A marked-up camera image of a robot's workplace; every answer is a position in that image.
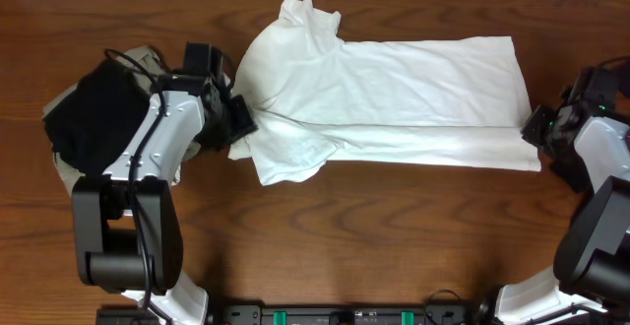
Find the white t-shirt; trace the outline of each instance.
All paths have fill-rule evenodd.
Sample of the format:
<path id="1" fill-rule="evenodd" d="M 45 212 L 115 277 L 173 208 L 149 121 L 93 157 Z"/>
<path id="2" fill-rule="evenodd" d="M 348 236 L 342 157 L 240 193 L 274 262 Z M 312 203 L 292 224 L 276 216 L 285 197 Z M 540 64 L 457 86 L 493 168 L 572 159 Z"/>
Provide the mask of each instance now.
<path id="1" fill-rule="evenodd" d="M 326 160 L 540 170 L 510 37 L 344 42 L 340 20 L 284 0 L 243 57 L 233 93 L 259 129 L 229 156 L 251 157 L 261 183 L 303 181 Z"/>

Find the black cloth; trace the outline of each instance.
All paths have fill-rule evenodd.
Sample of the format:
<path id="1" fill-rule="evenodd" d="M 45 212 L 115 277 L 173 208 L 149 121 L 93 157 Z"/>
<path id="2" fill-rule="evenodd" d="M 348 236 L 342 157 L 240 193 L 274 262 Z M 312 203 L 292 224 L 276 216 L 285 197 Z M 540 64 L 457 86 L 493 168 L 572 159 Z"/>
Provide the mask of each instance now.
<path id="1" fill-rule="evenodd" d="M 106 59 L 43 121 L 61 160 L 87 176 L 99 176 L 127 148 L 148 110 L 148 96 L 133 74 Z"/>

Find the wooden table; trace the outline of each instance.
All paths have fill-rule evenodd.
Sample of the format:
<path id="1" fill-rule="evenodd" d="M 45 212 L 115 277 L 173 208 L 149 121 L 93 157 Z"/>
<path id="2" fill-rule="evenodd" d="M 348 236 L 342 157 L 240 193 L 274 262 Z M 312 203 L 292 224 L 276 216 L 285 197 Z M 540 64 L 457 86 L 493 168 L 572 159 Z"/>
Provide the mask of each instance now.
<path id="1" fill-rule="evenodd" d="M 233 58 L 283 0 L 0 0 L 0 322 L 91 324 L 118 295 L 83 286 L 70 200 L 42 107 L 100 60 L 150 43 L 172 66 L 186 41 Z M 313 0 L 345 40 L 511 35 L 532 106 L 578 70 L 630 52 L 630 0 Z M 550 265 L 581 196 L 542 173 L 329 162 L 262 187 L 251 161 L 207 153 L 173 188 L 184 269 L 215 293 L 266 303 L 473 298 Z"/>

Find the electrical wire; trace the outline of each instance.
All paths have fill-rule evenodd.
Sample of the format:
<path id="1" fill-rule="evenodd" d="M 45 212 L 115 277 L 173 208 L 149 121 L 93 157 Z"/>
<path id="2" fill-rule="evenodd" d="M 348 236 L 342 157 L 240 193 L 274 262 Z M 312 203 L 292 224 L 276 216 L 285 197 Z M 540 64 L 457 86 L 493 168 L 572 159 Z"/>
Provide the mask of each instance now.
<path id="1" fill-rule="evenodd" d="M 236 65 L 234 64 L 234 61 L 227 55 L 225 54 L 225 52 L 223 52 L 222 50 L 220 50 L 220 54 L 221 56 L 225 59 L 225 61 L 227 62 L 227 66 L 229 67 L 229 71 L 232 72 L 233 75 L 236 74 Z M 199 80 L 199 81 L 205 81 L 206 79 L 208 79 L 207 76 L 199 76 L 199 75 L 186 75 L 186 74 L 173 74 L 170 73 L 168 71 L 165 70 L 165 68 L 162 68 L 166 71 L 166 74 L 153 74 L 153 73 L 149 73 L 149 72 L 143 72 L 134 68 L 130 68 L 125 66 L 125 69 L 127 71 L 130 71 L 132 73 L 136 73 L 136 74 L 142 74 L 144 76 L 151 76 L 154 79 L 187 79 L 187 80 Z M 215 76 L 212 75 L 211 73 L 211 79 L 213 81 L 213 83 L 216 86 L 219 86 L 221 88 L 224 88 L 228 93 L 232 90 L 232 88 L 234 87 L 234 79 L 229 78 L 229 84 L 225 84 L 224 80 L 222 78 L 215 78 Z"/>
<path id="2" fill-rule="evenodd" d="M 147 312 L 147 309 L 151 305 L 151 292 L 152 292 L 153 285 L 152 285 L 152 276 L 151 276 L 151 260 L 149 258 L 149 250 L 147 248 L 147 241 L 145 239 L 145 234 L 144 234 L 142 223 L 140 220 L 140 210 L 142 207 L 140 206 L 140 204 L 138 203 L 136 199 L 136 173 L 138 171 L 138 166 L 140 166 L 140 162 L 142 158 L 142 151 L 145 149 L 145 146 L 149 142 L 149 139 L 151 139 L 151 136 L 158 128 L 158 125 L 161 122 L 161 119 L 164 116 L 166 116 L 166 100 L 164 99 L 164 94 L 162 92 L 162 89 L 158 86 L 158 82 L 156 82 L 156 79 L 152 76 L 151 73 L 149 73 L 149 71 L 147 71 L 147 69 L 145 69 L 142 65 L 140 65 L 140 63 L 138 63 L 137 61 L 135 61 L 133 58 L 129 57 L 128 55 L 122 52 L 119 52 L 118 50 L 115 50 L 115 49 L 105 49 L 104 53 L 105 53 L 105 57 L 107 57 L 108 59 L 115 60 L 110 56 L 110 53 L 113 53 L 127 60 L 134 67 L 139 69 L 141 73 L 145 75 L 151 81 L 151 84 L 152 84 L 151 89 L 155 90 L 157 95 L 159 96 L 159 104 L 160 104 L 159 114 L 157 115 L 157 118 L 154 121 L 154 123 L 151 125 L 151 127 L 147 131 L 147 134 L 145 134 L 144 138 L 140 141 L 140 144 L 138 145 L 138 148 L 136 149 L 136 153 L 134 153 L 134 155 L 129 157 L 129 164 L 130 164 L 129 180 L 128 180 L 129 187 L 127 191 L 128 196 L 129 196 L 129 208 L 131 209 L 133 220 L 134 220 L 134 226 L 136 227 L 136 231 L 138 234 L 138 243 L 140 246 L 140 252 L 142 254 L 143 267 L 145 269 L 145 296 L 143 297 L 142 303 L 140 304 L 140 309 L 143 312 Z"/>
<path id="3" fill-rule="evenodd" d="M 149 310 L 152 311 L 156 316 L 162 318 L 166 322 L 166 325 L 173 325 L 173 319 L 171 319 L 163 311 L 159 310 L 157 306 L 151 304 L 149 305 Z"/>
<path id="4" fill-rule="evenodd" d="M 598 64 L 598 67 L 602 67 L 604 65 L 612 64 L 612 63 L 615 63 L 615 62 L 618 62 L 618 61 L 622 61 L 622 60 L 630 60 L 630 55 L 624 55 L 624 56 L 611 58 L 611 59 L 602 61 L 601 63 Z"/>
<path id="5" fill-rule="evenodd" d="M 460 298 L 459 295 L 457 295 L 455 292 L 451 291 L 451 290 L 438 290 L 435 291 L 432 295 L 430 295 L 426 301 L 424 302 L 424 317 L 426 318 L 426 320 L 428 320 L 432 325 L 438 325 L 438 323 L 435 322 L 435 320 L 433 320 L 433 315 L 429 314 L 429 312 L 426 310 L 426 307 L 429 305 L 429 302 L 431 301 L 431 299 L 433 299 L 433 297 L 435 297 L 438 294 L 451 294 L 454 295 L 458 301 L 462 301 L 462 299 Z"/>
<path id="6" fill-rule="evenodd" d="M 585 305 L 582 304 L 571 304 L 571 306 L 569 307 L 570 309 L 573 308 L 575 309 L 575 311 L 577 312 L 578 310 L 583 310 L 586 311 L 594 316 L 599 316 L 603 319 L 606 319 L 608 321 L 615 321 L 615 322 L 630 322 L 630 316 L 619 316 L 619 315 L 614 315 L 611 314 L 610 312 L 606 312 L 606 313 L 602 313 L 600 311 L 591 309 Z"/>
<path id="7" fill-rule="evenodd" d="M 536 325 L 536 324 L 542 324 L 544 322 L 547 321 L 552 321 L 554 319 L 557 319 L 561 316 L 564 315 L 568 315 L 568 314 L 575 314 L 578 310 L 575 308 L 575 306 L 572 304 L 570 307 L 566 308 L 566 309 L 562 309 L 560 311 L 556 311 L 554 313 L 542 316 L 536 320 L 530 319 L 530 321 L 528 321 L 528 325 Z"/>

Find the green connector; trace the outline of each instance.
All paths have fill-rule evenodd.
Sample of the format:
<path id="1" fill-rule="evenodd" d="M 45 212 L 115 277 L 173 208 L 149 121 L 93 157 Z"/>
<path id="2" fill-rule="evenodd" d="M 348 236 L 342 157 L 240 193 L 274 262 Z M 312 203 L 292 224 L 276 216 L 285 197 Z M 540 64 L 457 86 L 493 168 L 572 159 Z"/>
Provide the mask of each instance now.
<path id="1" fill-rule="evenodd" d="M 285 311 L 274 312 L 274 325 L 286 325 L 286 312 Z"/>
<path id="2" fill-rule="evenodd" d="M 412 311 L 403 311 L 401 314 L 403 318 L 402 325 L 413 325 L 413 312 Z"/>

